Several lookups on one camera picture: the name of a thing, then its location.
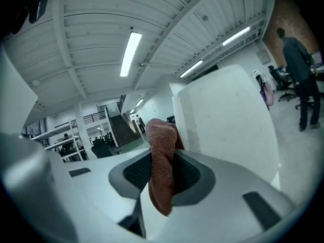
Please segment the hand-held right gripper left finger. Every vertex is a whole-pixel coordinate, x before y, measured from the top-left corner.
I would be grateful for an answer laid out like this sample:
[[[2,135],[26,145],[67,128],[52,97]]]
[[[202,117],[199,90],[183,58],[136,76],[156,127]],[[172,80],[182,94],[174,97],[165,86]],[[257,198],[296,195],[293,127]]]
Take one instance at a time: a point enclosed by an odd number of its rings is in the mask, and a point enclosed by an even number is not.
[[[64,163],[58,154],[49,152],[54,187],[68,222],[69,242],[148,242],[144,236],[120,226],[132,216],[136,200],[121,196],[109,182],[111,170],[126,161],[133,162],[149,149],[121,155]]]

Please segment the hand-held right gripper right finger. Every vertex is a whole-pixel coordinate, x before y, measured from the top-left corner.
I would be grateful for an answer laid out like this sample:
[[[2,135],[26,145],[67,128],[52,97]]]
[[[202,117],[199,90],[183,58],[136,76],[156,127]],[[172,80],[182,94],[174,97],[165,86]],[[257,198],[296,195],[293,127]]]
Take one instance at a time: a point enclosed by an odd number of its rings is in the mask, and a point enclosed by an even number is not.
[[[148,190],[141,194],[146,238],[152,242],[266,242],[266,231],[294,204],[249,169],[185,150],[176,160],[186,164],[183,181],[197,182],[174,196],[168,216],[156,210]]]

